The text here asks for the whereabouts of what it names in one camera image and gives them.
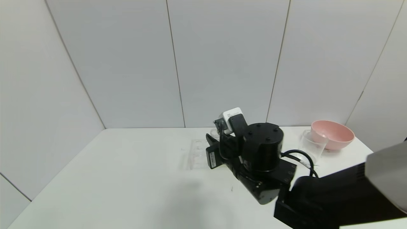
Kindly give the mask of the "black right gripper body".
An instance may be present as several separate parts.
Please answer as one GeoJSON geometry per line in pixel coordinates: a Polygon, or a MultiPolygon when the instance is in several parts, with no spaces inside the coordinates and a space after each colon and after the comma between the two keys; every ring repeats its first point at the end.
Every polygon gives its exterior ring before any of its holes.
{"type": "Polygon", "coordinates": [[[230,170],[238,168],[238,143],[237,141],[223,141],[218,145],[206,148],[208,166],[211,169],[226,165],[230,170]]]}

